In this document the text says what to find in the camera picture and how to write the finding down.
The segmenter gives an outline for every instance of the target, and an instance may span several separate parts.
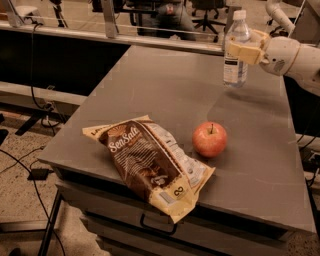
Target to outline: tabletop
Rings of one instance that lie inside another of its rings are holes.
[[[149,115],[187,155],[216,167],[199,205],[315,233],[283,78],[249,66],[243,88],[227,88],[222,80],[220,56],[131,46],[39,160],[123,184],[107,148],[82,128]],[[191,142],[207,120],[228,134],[225,151],[208,161]]]

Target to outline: water bottle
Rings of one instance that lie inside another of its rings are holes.
[[[250,30],[246,23],[246,11],[238,10],[233,14],[233,24],[228,30],[225,37],[225,49],[230,41],[245,43],[250,40]],[[248,64],[239,61],[227,52],[224,55],[224,85],[232,88],[240,88],[247,79]]]

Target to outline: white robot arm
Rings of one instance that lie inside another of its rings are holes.
[[[320,48],[287,37],[271,38],[252,30],[251,42],[231,42],[226,51],[268,73],[293,78],[303,89],[320,96]]]

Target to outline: black cable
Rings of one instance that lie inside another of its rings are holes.
[[[49,214],[48,214],[47,209],[46,209],[46,207],[44,206],[44,203],[43,203],[43,201],[42,201],[42,199],[41,199],[41,197],[40,197],[40,193],[39,193],[39,190],[38,190],[36,181],[35,181],[35,179],[33,178],[32,172],[31,172],[22,162],[20,162],[17,158],[15,158],[13,155],[9,154],[8,152],[6,152],[6,151],[4,151],[4,150],[2,150],[2,149],[0,149],[0,152],[2,152],[2,153],[4,153],[4,154],[6,154],[7,156],[11,157],[13,160],[15,160],[18,164],[20,164],[20,165],[30,174],[30,176],[32,177],[33,185],[34,185],[36,194],[37,194],[37,196],[38,196],[39,202],[40,202],[40,204],[41,204],[41,206],[42,206],[42,208],[43,208],[43,210],[44,210],[44,212],[45,212],[45,214],[46,214],[46,216],[47,216],[47,219],[48,219],[49,224],[51,224]],[[58,242],[59,242],[59,244],[60,244],[60,246],[61,246],[61,250],[62,250],[63,255],[65,256],[66,253],[65,253],[63,244],[62,244],[59,236],[57,235],[57,233],[56,233],[54,230],[53,230],[53,233],[54,233],[54,235],[56,236],[56,238],[57,238],[57,240],[58,240]]]
[[[44,146],[41,146],[40,148],[36,148],[36,149],[33,149],[32,151],[30,151],[29,153],[25,154],[24,156],[20,157],[19,158],[19,161],[21,161],[23,158],[29,156],[30,154],[32,154],[33,152],[37,151],[37,150],[43,150],[44,149]],[[7,168],[3,169],[2,171],[0,171],[0,174],[11,169],[12,167],[14,167],[18,162],[15,162],[13,165],[10,165],[8,166]]]

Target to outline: red apple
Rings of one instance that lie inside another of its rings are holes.
[[[227,132],[218,123],[204,122],[194,130],[192,144],[200,155],[207,158],[215,157],[227,145]]]

